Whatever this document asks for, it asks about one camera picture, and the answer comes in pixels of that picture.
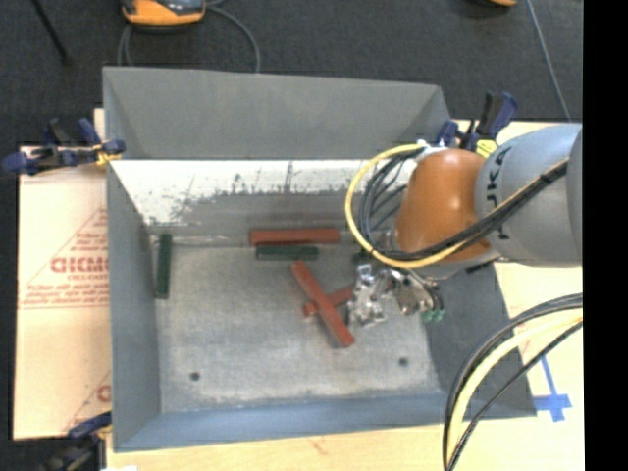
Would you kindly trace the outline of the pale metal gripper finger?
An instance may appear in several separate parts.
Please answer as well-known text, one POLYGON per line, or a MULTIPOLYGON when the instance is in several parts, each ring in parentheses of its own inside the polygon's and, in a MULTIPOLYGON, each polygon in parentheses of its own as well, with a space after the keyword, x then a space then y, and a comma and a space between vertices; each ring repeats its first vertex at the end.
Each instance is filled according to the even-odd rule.
POLYGON ((353 292, 355 296, 370 296, 375 288, 376 272, 370 263, 357 265, 353 292))
POLYGON ((353 298, 347 303, 347 323, 362 328, 373 327, 387 321, 387 316, 376 300, 353 298))

